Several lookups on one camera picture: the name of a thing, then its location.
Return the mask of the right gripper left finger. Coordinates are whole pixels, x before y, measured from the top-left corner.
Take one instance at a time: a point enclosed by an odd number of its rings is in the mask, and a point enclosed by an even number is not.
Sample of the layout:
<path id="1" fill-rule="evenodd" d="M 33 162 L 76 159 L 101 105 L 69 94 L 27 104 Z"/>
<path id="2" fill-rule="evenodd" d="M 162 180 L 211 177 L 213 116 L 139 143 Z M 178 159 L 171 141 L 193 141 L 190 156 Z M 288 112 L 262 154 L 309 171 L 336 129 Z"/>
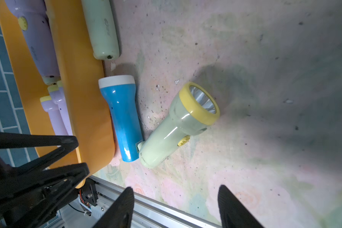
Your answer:
<path id="1" fill-rule="evenodd" d="M 93 228 L 130 228 L 135 206 L 135 194 L 127 187 L 107 209 Z"/>

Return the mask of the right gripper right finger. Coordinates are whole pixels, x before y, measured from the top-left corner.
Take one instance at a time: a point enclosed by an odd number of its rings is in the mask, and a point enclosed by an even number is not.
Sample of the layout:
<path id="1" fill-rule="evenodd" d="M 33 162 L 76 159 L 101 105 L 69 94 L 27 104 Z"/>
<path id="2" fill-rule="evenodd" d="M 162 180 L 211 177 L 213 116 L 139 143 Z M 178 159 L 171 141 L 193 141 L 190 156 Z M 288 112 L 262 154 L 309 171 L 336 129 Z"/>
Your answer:
<path id="1" fill-rule="evenodd" d="M 263 227 L 225 185 L 218 190 L 218 207 L 223 228 Z"/>

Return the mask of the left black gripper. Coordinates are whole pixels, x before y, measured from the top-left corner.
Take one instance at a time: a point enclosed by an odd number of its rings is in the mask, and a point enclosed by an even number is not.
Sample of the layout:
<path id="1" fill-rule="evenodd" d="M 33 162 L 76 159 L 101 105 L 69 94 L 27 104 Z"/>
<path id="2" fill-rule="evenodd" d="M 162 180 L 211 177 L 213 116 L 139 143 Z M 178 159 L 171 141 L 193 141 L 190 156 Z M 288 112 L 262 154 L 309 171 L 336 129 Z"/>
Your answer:
<path id="1" fill-rule="evenodd" d="M 20 167 L 12 167 L 0 157 L 0 214 L 8 228 L 40 227 L 54 216 L 60 205 L 89 175 L 86 163 L 44 170 L 78 145 L 75 136 L 0 132 L 0 149 L 57 147 Z"/>

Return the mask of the purple flashlight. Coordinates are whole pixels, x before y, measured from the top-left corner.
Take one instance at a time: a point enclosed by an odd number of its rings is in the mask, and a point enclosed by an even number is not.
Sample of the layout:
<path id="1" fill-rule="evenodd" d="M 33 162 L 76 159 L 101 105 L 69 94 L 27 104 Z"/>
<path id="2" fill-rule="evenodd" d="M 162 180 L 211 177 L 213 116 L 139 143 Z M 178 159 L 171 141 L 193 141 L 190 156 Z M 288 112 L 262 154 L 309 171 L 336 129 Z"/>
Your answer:
<path id="1" fill-rule="evenodd" d="M 60 114 L 59 107 L 53 102 L 51 96 L 41 97 L 40 102 L 44 111 L 49 115 L 55 135 L 68 135 Z"/>
<path id="2" fill-rule="evenodd" d="M 68 135 L 73 135 L 62 81 L 60 80 L 55 85 L 49 86 L 47 90 L 53 102 L 59 107 L 60 115 Z"/>
<path id="3" fill-rule="evenodd" d="M 56 84 L 60 80 L 60 72 L 45 2 L 9 0 L 5 3 L 9 11 L 17 18 L 42 80 L 48 86 Z"/>

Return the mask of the yellow plastic storage tray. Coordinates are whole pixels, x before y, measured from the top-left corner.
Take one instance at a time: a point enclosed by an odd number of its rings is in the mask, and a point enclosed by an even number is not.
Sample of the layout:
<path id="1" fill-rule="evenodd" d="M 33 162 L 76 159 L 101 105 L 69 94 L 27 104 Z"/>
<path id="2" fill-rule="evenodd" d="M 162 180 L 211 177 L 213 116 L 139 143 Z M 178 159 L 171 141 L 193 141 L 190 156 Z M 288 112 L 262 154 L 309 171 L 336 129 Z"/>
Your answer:
<path id="1" fill-rule="evenodd" d="M 107 166 L 115 154 L 112 120 L 100 93 L 103 64 L 93 56 L 81 1 L 46 1 L 49 24 L 71 127 L 79 146 L 55 162 L 57 168 L 85 162 L 93 175 Z M 16 17 L 0 1 L 0 26 L 18 91 L 33 135 L 53 135 L 48 114 L 40 98 L 48 94 Z"/>

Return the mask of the green flashlight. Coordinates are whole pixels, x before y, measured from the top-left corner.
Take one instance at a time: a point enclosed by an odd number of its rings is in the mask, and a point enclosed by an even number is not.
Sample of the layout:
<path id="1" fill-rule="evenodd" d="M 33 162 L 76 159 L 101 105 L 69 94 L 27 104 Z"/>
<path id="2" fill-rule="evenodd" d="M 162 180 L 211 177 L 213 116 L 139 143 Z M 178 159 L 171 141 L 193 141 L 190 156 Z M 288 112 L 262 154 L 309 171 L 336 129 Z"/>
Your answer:
<path id="1" fill-rule="evenodd" d="M 167 117 L 138 145 L 141 164 L 155 168 L 219 117 L 220 109 L 214 98 L 200 85 L 186 83 L 173 99 Z"/>
<path id="2" fill-rule="evenodd" d="M 120 49 L 110 1 L 82 0 L 81 3 L 95 59 L 119 58 Z"/>

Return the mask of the blue flashlight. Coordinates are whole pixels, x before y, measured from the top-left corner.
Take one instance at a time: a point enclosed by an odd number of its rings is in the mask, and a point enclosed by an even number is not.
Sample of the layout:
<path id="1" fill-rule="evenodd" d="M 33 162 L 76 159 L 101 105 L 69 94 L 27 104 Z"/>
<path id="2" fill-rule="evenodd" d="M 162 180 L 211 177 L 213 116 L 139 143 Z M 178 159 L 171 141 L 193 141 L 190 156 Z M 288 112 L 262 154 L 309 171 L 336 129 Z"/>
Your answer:
<path id="1" fill-rule="evenodd" d="M 135 104 L 134 77 L 105 77 L 98 80 L 98 85 L 110 109 L 122 160 L 133 162 L 139 159 L 137 146 L 143 141 L 143 136 Z"/>

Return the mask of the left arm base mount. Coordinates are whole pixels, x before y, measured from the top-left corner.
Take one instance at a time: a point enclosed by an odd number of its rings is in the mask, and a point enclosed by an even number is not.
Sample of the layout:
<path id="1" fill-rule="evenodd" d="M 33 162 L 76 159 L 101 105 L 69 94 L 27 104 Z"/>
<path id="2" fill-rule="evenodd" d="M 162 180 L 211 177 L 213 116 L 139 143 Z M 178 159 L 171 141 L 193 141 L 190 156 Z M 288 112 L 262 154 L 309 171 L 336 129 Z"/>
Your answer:
<path id="1" fill-rule="evenodd" d="M 87 207 L 97 206 L 96 183 L 92 179 L 86 179 L 85 184 L 79 189 L 79 197 L 80 201 Z"/>

